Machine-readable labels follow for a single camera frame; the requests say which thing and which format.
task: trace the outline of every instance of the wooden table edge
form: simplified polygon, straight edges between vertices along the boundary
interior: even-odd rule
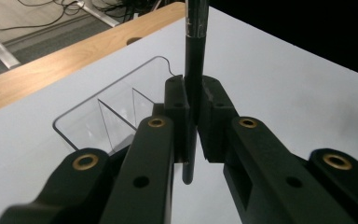
[[[0,108],[125,48],[131,38],[150,35],[182,19],[185,13],[185,4],[175,2],[1,74]]]

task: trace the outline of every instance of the transparent plastic tray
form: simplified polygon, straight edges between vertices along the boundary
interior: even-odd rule
[[[138,124],[164,102],[170,64],[155,57],[60,115],[54,130],[74,149],[98,148],[113,154],[131,143]]]

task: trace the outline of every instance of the gray floor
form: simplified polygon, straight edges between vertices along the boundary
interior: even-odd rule
[[[111,27],[102,21],[87,16],[81,20],[70,22],[55,30],[50,30],[48,31],[48,35],[42,34],[24,38],[23,40],[17,41],[15,44],[11,44],[11,46],[7,48],[21,62],[21,64],[25,64],[48,55],[58,49],[70,46],[80,40],[96,35],[109,28]],[[8,71],[7,68],[0,62],[0,74],[6,71]]]

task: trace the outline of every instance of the pen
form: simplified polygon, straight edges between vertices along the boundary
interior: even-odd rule
[[[186,0],[185,86],[190,105],[188,162],[184,163],[182,176],[186,184],[191,183],[194,173],[208,10],[209,0]]]

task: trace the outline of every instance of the white table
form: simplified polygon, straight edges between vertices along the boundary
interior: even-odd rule
[[[52,121],[157,55],[183,74],[184,19],[0,109],[0,214],[32,201],[72,151]],[[204,74],[222,82],[241,115],[263,120],[298,156],[331,147],[358,160],[357,73],[211,8]],[[175,177],[173,224],[241,223],[222,168],[198,148],[193,184]]]

